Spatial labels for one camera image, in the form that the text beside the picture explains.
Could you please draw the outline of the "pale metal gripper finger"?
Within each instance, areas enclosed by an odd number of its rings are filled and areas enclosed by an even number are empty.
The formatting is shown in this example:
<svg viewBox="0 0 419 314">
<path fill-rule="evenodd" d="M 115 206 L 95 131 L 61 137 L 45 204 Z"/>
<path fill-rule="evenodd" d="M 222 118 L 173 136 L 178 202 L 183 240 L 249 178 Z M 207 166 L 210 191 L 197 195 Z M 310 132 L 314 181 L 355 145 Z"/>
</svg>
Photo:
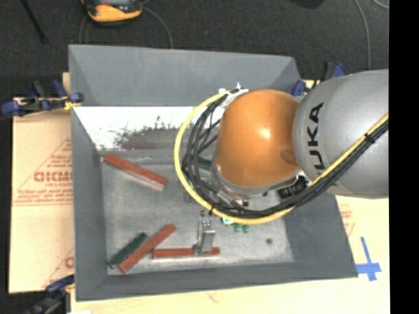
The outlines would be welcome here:
<svg viewBox="0 0 419 314">
<path fill-rule="evenodd" d="M 197 254 L 204 254 L 202 252 L 202 233 L 204 230 L 211 230 L 211 220 L 203 219 L 198 225 L 198 240 L 195 248 Z"/>
<path fill-rule="evenodd" d="M 213 242 L 215 239 L 215 230 L 204 230 L 202 233 L 202 252 L 208 253 L 213 248 Z"/>
</svg>

